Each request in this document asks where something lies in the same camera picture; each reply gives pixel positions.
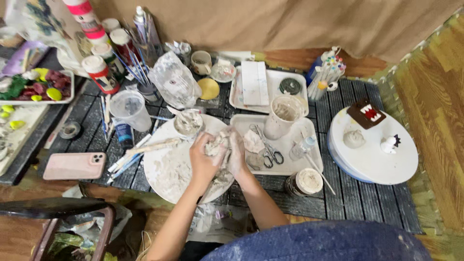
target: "pink phone case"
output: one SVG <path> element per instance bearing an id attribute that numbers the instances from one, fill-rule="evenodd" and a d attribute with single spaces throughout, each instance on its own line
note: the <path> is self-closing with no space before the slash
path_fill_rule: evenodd
<path id="1" fill-rule="evenodd" d="M 48 160 L 43 178 L 96 179 L 101 177 L 105 161 L 106 154 L 103 152 L 55 153 Z"/>

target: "pottery wheel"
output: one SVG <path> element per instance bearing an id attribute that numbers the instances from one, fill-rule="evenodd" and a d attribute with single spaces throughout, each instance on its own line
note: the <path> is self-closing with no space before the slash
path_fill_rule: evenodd
<path id="1" fill-rule="evenodd" d="M 352 174 L 357 174 L 374 183 L 398 184 L 410 179 L 419 163 L 417 149 L 406 129 L 393 117 L 387 116 L 377 126 L 365 130 L 347 114 L 344 108 L 332 120 L 330 141 L 336 153 Z M 351 149 L 343 142 L 343 134 L 360 130 L 366 143 L 357 149 Z M 381 150 L 383 138 L 398 134 L 401 143 L 395 148 L 396 154 Z"/>
<path id="2" fill-rule="evenodd" d="M 227 126 L 213 116 L 205 114 L 201 114 L 201 116 L 205 122 L 205 131 L 213 135 L 219 134 Z M 177 134 L 174 130 L 174 119 L 171 119 L 156 130 L 147 144 L 175 137 Z M 177 203 L 190 182 L 192 166 L 189 149 L 192 144 L 193 142 L 182 142 L 177 147 L 146 152 L 143 157 L 143 166 L 148 183 L 158 195 L 174 204 Z M 179 175 L 181 171 L 183 173 L 187 171 L 188 178 L 185 178 L 185 175 Z M 200 203 L 213 201 L 226 192 L 234 181 L 232 175 L 230 173 L 229 175 L 230 177 L 228 176 L 229 178 L 225 183 L 212 183 Z"/>

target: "ceramic mug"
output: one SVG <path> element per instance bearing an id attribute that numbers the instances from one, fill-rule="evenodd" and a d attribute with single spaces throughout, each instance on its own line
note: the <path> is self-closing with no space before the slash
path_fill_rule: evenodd
<path id="1" fill-rule="evenodd" d="M 192 54 L 192 67 L 196 74 L 209 75 L 211 73 L 211 55 L 205 51 L 196 51 Z"/>

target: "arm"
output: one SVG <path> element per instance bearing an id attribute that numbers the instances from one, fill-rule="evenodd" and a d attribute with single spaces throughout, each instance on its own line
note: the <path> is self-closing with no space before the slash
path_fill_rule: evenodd
<path id="1" fill-rule="evenodd" d="M 240 185 L 258 227 L 266 229 L 289 224 L 289 220 L 246 166 L 245 146 L 236 130 L 231 133 L 231 147 L 229 171 Z"/>
<path id="2" fill-rule="evenodd" d="M 221 147 L 216 157 L 205 156 L 205 144 L 210 140 L 214 140 L 214 137 L 203 132 L 190 148 L 192 179 L 153 241 L 147 254 L 148 261 L 178 260 L 192 224 L 197 201 L 206 192 L 226 153 L 226 149 Z"/>

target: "hand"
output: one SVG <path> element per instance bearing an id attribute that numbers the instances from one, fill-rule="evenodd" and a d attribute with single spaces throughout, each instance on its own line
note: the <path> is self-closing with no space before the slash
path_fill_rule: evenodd
<path id="1" fill-rule="evenodd" d="M 227 149 L 221 144 L 219 153 L 214 157 L 205 155 L 205 145 L 213 141 L 214 136 L 201 132 L 190 147 L 190 163 L 192 164 L 192 179 L 189 187 L 194 189 L 198 196 L 204 195 L 209 183 L 222 164 Z"/>
<path id="2" fill-rule="evenodd" d="M 229 127 L 232 153 L 229 158 L 229 172 L 239 181 L 240 174 L 248 170 L 245 162 L 245 144 L 240 133 L 233 127 Z"/>

